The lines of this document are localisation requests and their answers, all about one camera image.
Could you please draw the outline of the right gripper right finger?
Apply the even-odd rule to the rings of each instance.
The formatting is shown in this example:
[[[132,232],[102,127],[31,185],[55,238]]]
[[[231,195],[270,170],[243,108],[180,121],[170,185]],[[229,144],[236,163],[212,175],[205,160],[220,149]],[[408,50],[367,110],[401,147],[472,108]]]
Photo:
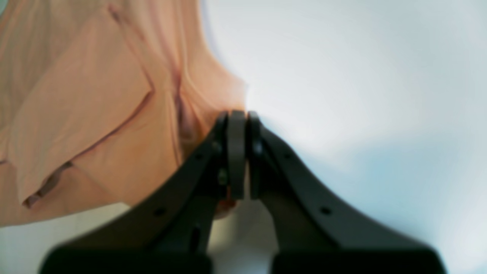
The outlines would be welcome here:
[[[272,274],[445,274],[437,252],[326,187],[256,112],[247,120],[250,196],[272,216]]]

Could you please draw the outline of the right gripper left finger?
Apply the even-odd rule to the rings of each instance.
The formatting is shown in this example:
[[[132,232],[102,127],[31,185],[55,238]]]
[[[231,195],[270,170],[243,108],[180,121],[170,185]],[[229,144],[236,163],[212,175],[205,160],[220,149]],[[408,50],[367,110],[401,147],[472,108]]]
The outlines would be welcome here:
[[[211,274],[206,255],[220,201],[245,196],[243,111],[222,112],[170,179],[136,207],[63,243],[42,274]]]

